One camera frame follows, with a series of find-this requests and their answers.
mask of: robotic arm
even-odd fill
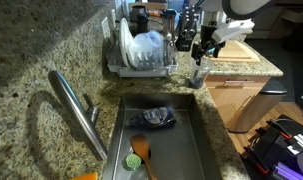
[[[201,41],[192,46],[191,56],[199,65],[202,56],[218,57],[225,41],[241,35],[254,26],[251,18],[277,0],[199,0],[195,9],[202,4],[204,17],[201,25]]]

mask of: wooden cabinet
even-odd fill
[[[205,84],[226,128],[241,114],[270,77],[209,75]]]

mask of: kitchen sink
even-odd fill
[[[174,109],[177,122],[173,126],[143,129],[125,124],[134,115],[161,106]],[[134,171],[125,165],[126,156],[133,153],[130,139],[136,134],[148,140],[150,163],[159,180],[221,179],[193,94],[123,95],[103,179],[148,179],[144,164]]]

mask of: dish rack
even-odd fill
[[[109,70],[116,72],[120,77],[167,77],[178,68],[176,57],[172,57],[173,63],[168,66],[152,70],[134,70],[124,65],[118,41],[110,46],[106,55]]]

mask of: backsplash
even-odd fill
[[[81,102],[103,88],[114,1],[0,1],[0,179],[67,179],[99,169],[68,128],[47,75],[60,71]]]

